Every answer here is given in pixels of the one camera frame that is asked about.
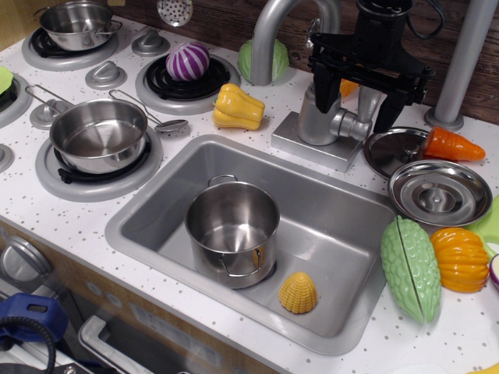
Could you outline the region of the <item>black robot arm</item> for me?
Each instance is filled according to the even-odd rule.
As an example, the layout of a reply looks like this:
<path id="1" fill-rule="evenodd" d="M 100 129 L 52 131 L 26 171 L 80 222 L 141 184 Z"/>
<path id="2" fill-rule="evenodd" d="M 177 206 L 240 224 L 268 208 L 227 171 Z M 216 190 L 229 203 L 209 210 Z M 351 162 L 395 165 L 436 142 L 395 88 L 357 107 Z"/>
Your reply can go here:
<path id="1" fill-rule="evenodd" d="M 309 67 L 314 74 L 316 107 L 326 113 L 338 98 L 343 79 L 386 95 L 373 131 L 388 131 L 402 110 L 420 104 L 427 82 L 435 75 L 429 65 L 409 54 L 402 35 L 411 1 L 358 1 L 353 34 L 314 34 Z"/>

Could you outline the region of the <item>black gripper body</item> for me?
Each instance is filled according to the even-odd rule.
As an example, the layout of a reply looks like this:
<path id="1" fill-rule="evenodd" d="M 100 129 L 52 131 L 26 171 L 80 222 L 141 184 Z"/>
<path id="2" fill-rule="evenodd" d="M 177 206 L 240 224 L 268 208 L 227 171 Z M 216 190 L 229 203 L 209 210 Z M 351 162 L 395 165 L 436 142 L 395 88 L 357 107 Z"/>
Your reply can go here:
<path id="1" fill-rule="evenodd" d="M 435 71 L 409 54 L 402 45 L 409 24 L 411 1 L 358 1 L 352 34 L 315 33 L 311 36 L 312 69 L 317 62 L 336 66 L 342 79 L 379 90 L 401 88 L 406 104 L 420 104 Z"/>

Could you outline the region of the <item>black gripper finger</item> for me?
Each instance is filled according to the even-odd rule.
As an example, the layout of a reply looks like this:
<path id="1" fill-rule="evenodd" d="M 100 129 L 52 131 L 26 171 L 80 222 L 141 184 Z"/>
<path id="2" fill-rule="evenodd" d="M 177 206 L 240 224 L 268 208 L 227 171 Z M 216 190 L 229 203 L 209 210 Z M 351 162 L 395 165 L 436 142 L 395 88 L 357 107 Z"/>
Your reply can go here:
<path id="1" fill-rule="evenodd" d="M 342 77 L 336 66 L 317 62 L 313 68 L 315 102 L 317 109 L 327 114 L 338 99 Z"/>
<path id="2" fill-rule="evenodd" d="M 407 92 L 401 88 L 383 90 L 386 95 L 380 105 L 376 122 L 373 127 L 374 133 L 387 132 L 395 123 L 398 116 L 406 106 Z"/>

